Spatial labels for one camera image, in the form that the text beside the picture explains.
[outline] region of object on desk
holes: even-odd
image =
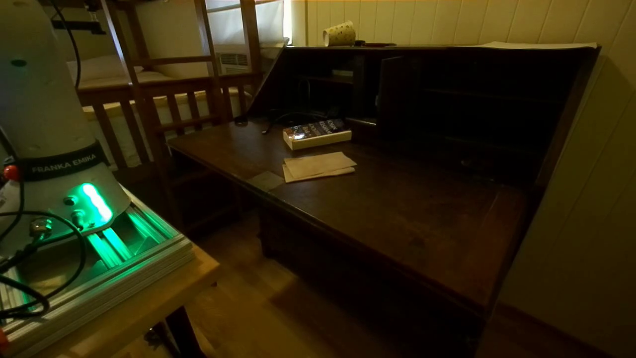
[[[351,142],[351,130],[339,120],[323,120],[282,130],[282,142],[289,152]]]
[[[353,171],[355,171],[355,161],[345,157],[341,152],[305,156],[305,157],[288,157],[282,163],[282,175],[286,183],[343,175]]]
[[[355,28],[353,22],[333,24],[321,30],[323,46],[353,46],[355,44]]]

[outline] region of wooden floor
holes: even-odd
[[[353,317],[291,271],[264,259],[258,219],[246,215],[198,239],[220,261],[218,281],[192,299],[186,313],[220,358],[311,358],[311,356],[421,356],[393,329]],[[478,344],[478,358],[598,356],[578,344],[494,315]]]

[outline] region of desk drawer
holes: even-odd
[[[472,356],[480,323],[391,283],[389,273],[347,253],[313,225],[262,207],[260,241],[266,257],[295,271],[355,319],[389,333],[405,356]]]

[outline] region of small box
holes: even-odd
[[[282,142],[289,152],[351,142],[351,130],[339,120],[323,120],[282,130]]]

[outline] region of green light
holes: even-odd
[[[97,235],[89,235],[87,241],[91,243],[91,247],[95,249],[95,253],[101,257],[101,261],[105,263],[105,267],[117,267],[121,265],[121,259],[115,255],[115,251],[101,241],[101,237]]]
[[[99,191],[95,189],[95,185],[91,183],[83,183],[81,193],[85,193],[85,197],[91,201],[91,205],[97,209],[101,223],[107,223],[113,217],[113,211],[105,205],[103,197],[99,195]]]
[[[123,261],[130,261],[132,259],[130,251],[125,247],[125,243],[119,239],[119,235],[113,229],[105,229],[103,237],[119,253],[119,257]]]
[[[154,231],[154,227],[146,225],[140,215],[136,213],[129,213],[129,219],[132,221],[134,229],[144,237],[150,239],[154,243],[162,241],[162,235],[158,231]]]

